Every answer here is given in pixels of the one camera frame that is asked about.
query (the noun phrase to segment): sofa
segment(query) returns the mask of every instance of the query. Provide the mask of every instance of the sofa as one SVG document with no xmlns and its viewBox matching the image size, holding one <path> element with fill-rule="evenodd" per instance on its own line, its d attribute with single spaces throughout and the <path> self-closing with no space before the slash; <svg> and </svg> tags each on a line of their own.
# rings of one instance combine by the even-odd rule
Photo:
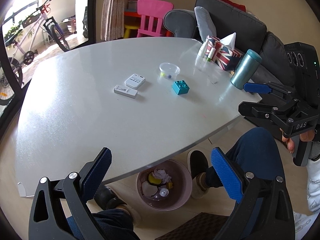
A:
<svg viewBox="0 0 320 240">
<path fill-rule="evenodd" d="M 252 14 L 241 11 L 220 0 L 196 0 L 195 7 L 207 9 L 217 30 L 217 37 L 224 38 L 236 32 L 235 47 L 243 52 L 252 49 L 261 58 L 261 65 L 252 77 L 255 83 L 268 81 L 287 86 L 294 85 L 294 72 L 290 68 L 284 45 L 267 26 Z M 174 9 L 164 17 L 164 26 L 174 33 L 175 37 L 191 38 L 201 41 L 194 11 Z M 262 103 L 281 106 L 284 103 L 270 95 L 260 95 Z M 274 137 L 280 139 L 279 128 L 268 120 L 249 118 L 258 126 L 268 129 Z"/>
</svg>

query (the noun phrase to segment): thermos bottle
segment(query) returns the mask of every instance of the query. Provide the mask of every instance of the thermos bottle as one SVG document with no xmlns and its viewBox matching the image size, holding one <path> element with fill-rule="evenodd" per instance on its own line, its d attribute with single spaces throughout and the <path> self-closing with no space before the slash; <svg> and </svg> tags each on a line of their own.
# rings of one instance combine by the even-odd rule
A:
<svg viewBox="0 0 320 240">
<path fill-rule="evenodd" d="M 246 84 L 253 76 L 261 61 L 262 58 L 258 53 L 256 53 L 252 49 L 248 49 L 247 53 L 238 63 L 235 73 L 231 78 L 231 83 L 236 88 L 243 89 L 243 85 Z"/>
</svg>

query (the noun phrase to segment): hand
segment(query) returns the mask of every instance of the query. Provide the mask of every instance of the hand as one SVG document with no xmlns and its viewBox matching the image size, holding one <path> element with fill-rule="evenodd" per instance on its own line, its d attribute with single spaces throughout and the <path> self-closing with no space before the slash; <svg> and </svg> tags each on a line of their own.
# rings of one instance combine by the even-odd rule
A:
<svg viewBox="0 0 320 240">
<path fill-rule="evenodd" d="M 313 138 L 315 137 L 315 131 L 314 130 L 309 130 L 305 133 L 300 134 L 300 140 L 303 142 L 311 142 Z M 294 142 L 292 141 L 291 138 L 285 138 L 282 135 L 282 141 L 287 143 L 287 149 L 290 151 L 290 153 L 294 152 Z"/>
</svg>

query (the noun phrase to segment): floor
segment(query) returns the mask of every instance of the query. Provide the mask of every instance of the floor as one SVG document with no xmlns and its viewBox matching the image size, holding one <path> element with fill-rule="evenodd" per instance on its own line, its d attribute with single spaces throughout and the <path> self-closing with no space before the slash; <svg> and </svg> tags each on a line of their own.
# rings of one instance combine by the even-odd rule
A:
<svg viewBox="0 0 320 240">
<path fill-rule="evenodd" d="M 71 34 L 66 37 L 66 41 L 69 44 L 70 49 L 84 43 L 88 39 L 84 38 L 82 34 Z M 38 55 L 35 56 L 33 62 L 30 65 L 25 65 L 22 69 L 23 82 L 26 84 L 31 80 L 33 73 L 40 62 L 63 53 L 62 49 L 59 48 L 58 44 L 51 41 L 50 44 L 43 44 L 37 48 Z"/>
<path fill-rule="evenodd" d="M 0 144 L 0 206 L 16 232 L 23 240 L 26 240 L 28 239 L 28 219 L 32 199 L 19 197 L 15 179 L 14 161 L 18 119 L 19 114 L 13 119 Z M 219 139 L 219 143 L 212 144 L 207 139 L 194 148 L 203 151 L 209 159 L 212 148 L 219 146 L 224 152 L 227 152 L 242 134 L 253 127 L 254 125 L 248 121 L 241 120 Z M 296 167 L 285 146 L 279 141 L 276 143 L 284 165 L 293 209 L 300 213 L 310 214 L 306 200 L 307 170 Z M 187 154 L 188 152 L 184 152 L 175 159 L 187 165 Z M 138 199 L 135 177 L 136 175 L 133 175 L 113 182 L 111 186 L 124 201 L 141 214 L 142 224 L 134 229 L 141 240 L 155 239 L 177 228 L 200 212 L 229 215 L 234 206 L 234 201 L 228 198 L 224 188 L 211 188 L 204 198 L 200 200 L 190 198 L 185 205 L 175 211 L 155 212 L 144 206 Z M 101 210 L 92 200 L 88 202 L 88 206 L 91 212 Z M 66 215 L 69 216 L 70 211 L 65 201 L 63 201 L 63 207 Z"/>
</svg>

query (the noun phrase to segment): stroller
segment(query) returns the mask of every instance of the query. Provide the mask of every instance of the stroller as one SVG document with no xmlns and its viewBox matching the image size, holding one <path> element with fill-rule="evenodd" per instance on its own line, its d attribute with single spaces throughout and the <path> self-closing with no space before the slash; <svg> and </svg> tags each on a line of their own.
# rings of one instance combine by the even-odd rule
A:
<svg viewBox="0 0 320 240">
<path fill-rule="evenodd" d="M 87 39 L 88 38 L 88 7 L 85 7 L 84 10 L 84 17 L 83 17 L 83 36 Z"/>
</svg>

